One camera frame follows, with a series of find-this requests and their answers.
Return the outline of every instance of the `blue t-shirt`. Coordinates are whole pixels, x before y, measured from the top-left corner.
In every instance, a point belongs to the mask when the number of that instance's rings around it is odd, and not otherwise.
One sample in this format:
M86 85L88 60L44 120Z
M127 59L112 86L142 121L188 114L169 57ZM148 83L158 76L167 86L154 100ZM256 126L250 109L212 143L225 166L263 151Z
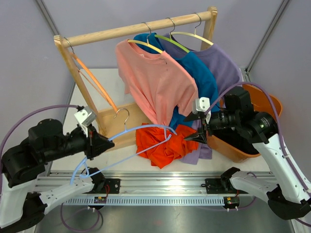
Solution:
M164 50L159 39L155 37L156 33L152 33L149 37L149 44L157 47L158 49ZM134 40L147 42L148 33L138 34L134 37ZM157 53L155 50L137 44L140 48L149 53ZM218 97L217 84L213 74L206 67L206 65L193 53L189 52L182 58L174 58L194 79L197 87L199 97L209 98L210 103L213 103ZM219 111L217 106L212 108L212 112ZM178 107L176 106L173 111L173 117L170 122L170 127L176 129L179 124L192 126L192 121L184 122L186 117L179 114Z

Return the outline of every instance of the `wooden clothing rack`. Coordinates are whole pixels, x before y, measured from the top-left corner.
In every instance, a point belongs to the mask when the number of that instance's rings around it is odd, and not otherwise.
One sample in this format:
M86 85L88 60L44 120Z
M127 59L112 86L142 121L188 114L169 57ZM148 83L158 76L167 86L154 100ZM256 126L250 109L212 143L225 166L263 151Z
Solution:
M201 17L202 21L205 21L203 36L205 39L212 41L216 18L217 18L217 8L216 7L209 7L207 11L198 13ZM200 22L200 18L197 14L190 14L185 16L178 16L173 17L172 20L174 21L175 26L185 25L189 23ZM150 26L151 30L159 30L164 28L172 27L172 21L168 18L160 19L152 22L147 22ZM105 31L95 32L95 33L88 33L83 35L72 36L68 38L64 38L61 35L54 36L54 42L56 47L58 48L59 52L61 53L71 75L73 76L75 82L77 83L78 88L80 89L83 98L85 99L87 105L95 112L97 115L97 123L99 126L100 133L107 137L111 137L116 133L122 132L124 130L124 120L126 119L127 115L125 111L121 111L118 114L116 119L113 119L115 112L113 109L108 110L98 110L82 80L82 77L79 74L77 66L70 55L68 50L69 47L85 45L89 43L94 43L98 41L109 40L113 38L118 38L127 35L133 35L138 33L149 32L149 28L144 23L109 29ZM208 44L202 42L201 50L207 49ZM130 118L127 121L126 125L128 128L132 128L135 126L140 126L143 122L150 123L149 119L146 115L140 110L140 108L135 104L127 104L123 106L118 106L118 108L126 107L130 111ZM113 148L118 149L122 147L126 147L129 145L133 145L136 143L135 132L131 132L124 137L120 137L115 141L115 147Z

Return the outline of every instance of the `gray wall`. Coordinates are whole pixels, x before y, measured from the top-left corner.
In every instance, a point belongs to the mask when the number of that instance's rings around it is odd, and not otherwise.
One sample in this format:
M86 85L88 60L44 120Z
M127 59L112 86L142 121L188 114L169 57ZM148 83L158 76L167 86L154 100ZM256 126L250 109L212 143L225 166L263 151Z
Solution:
M292 156L311 180L311 1L291 1L251 71L283 103L281 125Z
M53 35L33 0L0 1L0 141L21 117L41 107L67 103L73 80ZM6 144L15 146L40 120L61 119L64 109L33 116Z
M213 41L240 66L245 67L282 0L43 0L63 36L69 37L141 22L218 9ZM176 31L194 32L198 25L179 26ZM202 35L204 26L198 27ZM171 29L158 30L168 33ZM118 42L131 36L75 47L79 57L92 68L114 68ZM200 48L200 40L177 35L183 45Z

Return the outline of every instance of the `orange t-shirt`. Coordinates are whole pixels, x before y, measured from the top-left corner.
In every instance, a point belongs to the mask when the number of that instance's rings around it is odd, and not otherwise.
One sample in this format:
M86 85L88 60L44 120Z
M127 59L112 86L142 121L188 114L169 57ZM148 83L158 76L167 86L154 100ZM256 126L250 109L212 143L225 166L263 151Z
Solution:
M195 132L196 130L188 126L178 125L177 135L167 130L166 135L172 135L170 140L139 154L139 156L150 159L152 166L163 168L174 159L181 159L186 154L198 149L199 144L197 142L184 140L186 136ZM138 129L136 130L137 153L164 140L164 129L156 127Z

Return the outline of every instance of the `wooden rod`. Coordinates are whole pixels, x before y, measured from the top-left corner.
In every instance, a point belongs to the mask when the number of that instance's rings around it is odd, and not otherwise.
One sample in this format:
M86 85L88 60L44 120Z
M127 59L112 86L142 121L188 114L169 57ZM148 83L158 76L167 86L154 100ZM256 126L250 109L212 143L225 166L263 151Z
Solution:
M199 15L202 21L207 21L211 18L210 11L200 12ZM175 23L175 26L200 22L200 18L196 14L173 17L172 19ZM163 29L163 28L169 28L173 26L172 21L170 21L169 19L160 19L160 20L147 22L147 23L150 26L152 31ZM97 41L109 40L109 39L132 35L132 34L144 33L148 31L149 31L149 28L145 24L140 23L140 24L135 24L131 26L125 26L125 27L100 31L96 33L88 33L84 35L72 36L72 37L68 37L67 40L69 41L71 46L78 46L78 45L85 45L85 44L89 44L89 43L93 43ZM67 40L63 39L62 41L62 44L66 48L70 47Z

